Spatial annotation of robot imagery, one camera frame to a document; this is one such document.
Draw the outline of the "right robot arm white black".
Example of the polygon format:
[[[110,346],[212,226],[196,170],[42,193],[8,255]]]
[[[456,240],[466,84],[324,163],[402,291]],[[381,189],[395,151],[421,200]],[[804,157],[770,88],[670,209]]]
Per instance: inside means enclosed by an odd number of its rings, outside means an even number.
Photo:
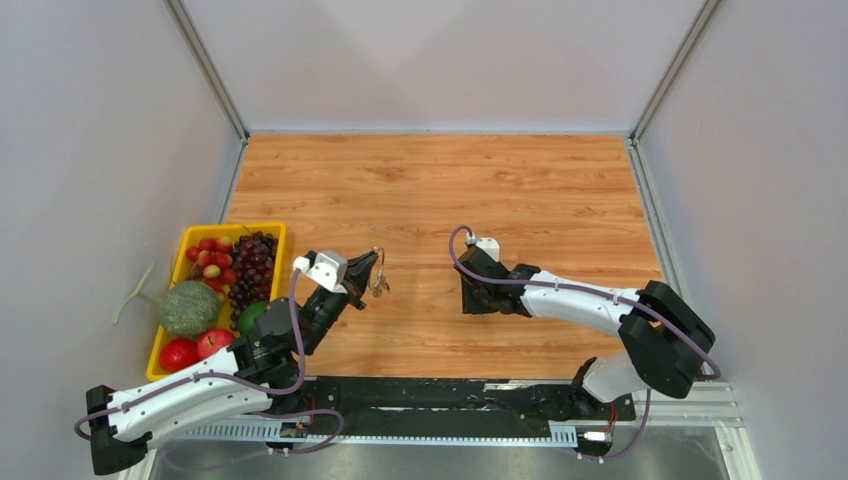
[[[621,352],[586,361],[572,382],[571,403],[596,417],[626,394],[652,389],[683,399],[715,343],[715,335],[667,284],[601,287],[558,277],[533,265],[507,269],[498,254],[471,245],[455,260],[466,314],[502,313],[572,322],[616,337]]]

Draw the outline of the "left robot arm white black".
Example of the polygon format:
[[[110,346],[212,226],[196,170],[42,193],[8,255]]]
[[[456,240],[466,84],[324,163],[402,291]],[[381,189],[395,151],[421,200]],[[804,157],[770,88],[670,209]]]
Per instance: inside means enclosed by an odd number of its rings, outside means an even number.
[[[75,423],[89,443],[93,471],[111,475],[133,467],[148,452],[195,428],[243,414],[297,412],[306,399],[305,359],[381,273],[384,251],[375,247],[346,259],[310,251],[293,262],[294,281],[315,290],[304,304],[291,295],[270,302],[253,328],[209,357],[153,383],[128,390],[105,385],[86,393],[87,416]]]

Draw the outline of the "metal keyring with keys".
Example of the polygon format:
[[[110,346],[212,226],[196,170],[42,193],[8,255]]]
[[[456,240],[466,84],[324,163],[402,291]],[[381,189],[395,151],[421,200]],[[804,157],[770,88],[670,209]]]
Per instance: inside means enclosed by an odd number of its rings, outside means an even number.
[[[379,298],[383,294],[388,293],[391,288],[385,275],[385,249],[382,247],[373,247],[373,253],[376,256],[374,265],[373,282],[369,285],[374,298]]]

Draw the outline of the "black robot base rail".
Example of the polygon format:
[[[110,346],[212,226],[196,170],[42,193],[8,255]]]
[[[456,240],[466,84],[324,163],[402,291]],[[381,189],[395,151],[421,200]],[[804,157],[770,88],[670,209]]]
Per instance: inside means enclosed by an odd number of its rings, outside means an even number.
[[[264,442],[274,448],[338,443],[585,447],[599,456],[617,422],[637,417],[632,396],[602,404],[561,380],[312,377],[277,400],[271,417],[236,416],[189,439]]]

